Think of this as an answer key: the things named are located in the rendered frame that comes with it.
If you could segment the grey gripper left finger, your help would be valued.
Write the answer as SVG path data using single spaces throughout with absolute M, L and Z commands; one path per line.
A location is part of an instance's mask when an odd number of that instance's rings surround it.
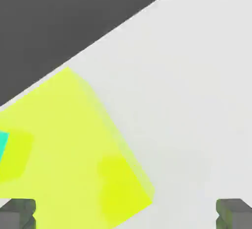
M 0 208 L 0 229 L 36 229 L 34 199 L 13 198 Z

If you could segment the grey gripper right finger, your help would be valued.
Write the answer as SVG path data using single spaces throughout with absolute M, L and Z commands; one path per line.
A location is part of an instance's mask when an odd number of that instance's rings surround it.
M 242 199 L 218 199 L 216 211 L 216 229 L 252 229 L 252 208 Z

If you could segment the small cyan cube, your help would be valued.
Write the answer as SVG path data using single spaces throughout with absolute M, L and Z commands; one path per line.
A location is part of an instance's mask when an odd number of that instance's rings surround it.
M 2 159 L 7 141 L 8 141 L 9 133 L 0 131 L 0 161 Z

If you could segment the large yellow box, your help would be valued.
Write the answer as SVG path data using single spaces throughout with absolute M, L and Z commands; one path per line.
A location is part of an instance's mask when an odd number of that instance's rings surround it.
M 36 202 L 36 229 L 113 229 L 154 187 L 89 84 L 69 68 L 0 110 L 0 198 Z

